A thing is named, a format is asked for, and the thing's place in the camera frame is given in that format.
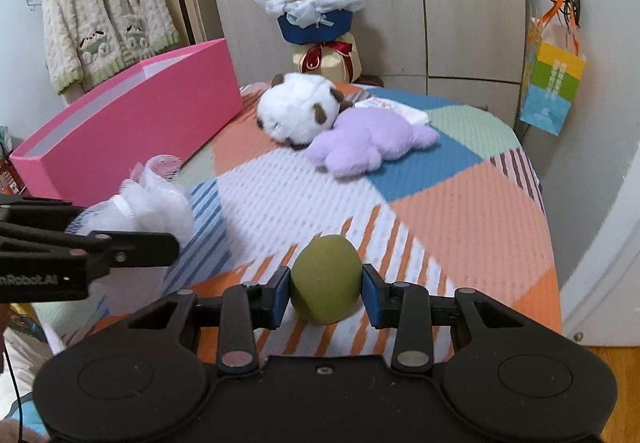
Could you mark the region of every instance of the white knit cardigan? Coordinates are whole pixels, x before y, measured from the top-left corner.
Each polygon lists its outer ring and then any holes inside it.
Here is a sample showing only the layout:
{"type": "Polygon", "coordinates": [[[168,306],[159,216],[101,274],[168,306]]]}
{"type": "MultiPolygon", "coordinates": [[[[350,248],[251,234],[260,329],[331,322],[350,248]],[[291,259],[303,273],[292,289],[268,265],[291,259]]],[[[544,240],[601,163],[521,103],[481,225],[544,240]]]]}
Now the white knit cardigan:
{"type": "Polygon", "coordinates": [[[84,90],[178,43],[164,0],[42,0],[51,82],[84,90]]]}

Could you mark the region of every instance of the red bow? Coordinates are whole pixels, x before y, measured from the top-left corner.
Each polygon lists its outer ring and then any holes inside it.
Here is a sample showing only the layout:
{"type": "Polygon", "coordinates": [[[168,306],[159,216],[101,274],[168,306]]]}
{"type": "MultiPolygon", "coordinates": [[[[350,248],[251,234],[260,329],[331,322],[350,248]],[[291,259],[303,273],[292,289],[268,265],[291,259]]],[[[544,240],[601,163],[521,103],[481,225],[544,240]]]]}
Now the red bow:
{"type": "Polygon", "coordinates": [[[353,44],[349,44],[348,42],[323,42],[322,44],[316,44],[310,47],[305,57],[302,58],[302,72],[315,71],[320,67],[322,63],[322,48],[332,49],[342,57],[344,66],[349,73],[348,82],[353,82],[353,62],[350,56],[353,51],[353,44]]]}

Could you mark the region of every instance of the pink box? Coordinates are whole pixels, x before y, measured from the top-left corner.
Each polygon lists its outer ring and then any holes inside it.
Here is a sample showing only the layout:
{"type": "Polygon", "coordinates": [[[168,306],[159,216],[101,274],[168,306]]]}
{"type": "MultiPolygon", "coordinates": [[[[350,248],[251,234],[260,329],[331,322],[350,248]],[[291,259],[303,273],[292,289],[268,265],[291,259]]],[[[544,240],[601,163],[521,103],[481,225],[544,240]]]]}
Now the pink box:
{"type": "Polygon", "coordinates": [[[226,42],[158,55],[72,103],[11,156],[31,194],[91,206],[137,163],[187,160],[242,108],[226,42]]]}

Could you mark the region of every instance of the wooden floor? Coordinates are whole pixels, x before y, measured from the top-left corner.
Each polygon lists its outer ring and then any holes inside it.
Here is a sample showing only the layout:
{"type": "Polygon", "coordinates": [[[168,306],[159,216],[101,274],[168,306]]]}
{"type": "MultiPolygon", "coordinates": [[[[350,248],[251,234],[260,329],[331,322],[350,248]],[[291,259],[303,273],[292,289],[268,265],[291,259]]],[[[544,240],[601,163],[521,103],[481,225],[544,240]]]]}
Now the wooden floor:
{"type": "Polygon", "coordinates": [[[602,432],[605,443],[640,443],[640,347],[590,347],[613,370],[618,402],[602,432]]]}

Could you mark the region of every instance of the green mango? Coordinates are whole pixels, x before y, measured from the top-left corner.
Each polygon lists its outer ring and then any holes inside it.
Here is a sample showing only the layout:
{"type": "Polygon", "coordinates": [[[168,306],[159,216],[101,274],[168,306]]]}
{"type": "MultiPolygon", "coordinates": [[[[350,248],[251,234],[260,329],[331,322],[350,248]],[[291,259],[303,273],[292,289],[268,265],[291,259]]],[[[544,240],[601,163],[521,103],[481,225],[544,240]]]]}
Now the green mango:
{"type": "Polygon", "coordinates": [[[349,315],[361,286],[362,261],[341,235],[312,240],[291,268],[291,303],[298,315],[312,324],[332,324],[349,315]]]}

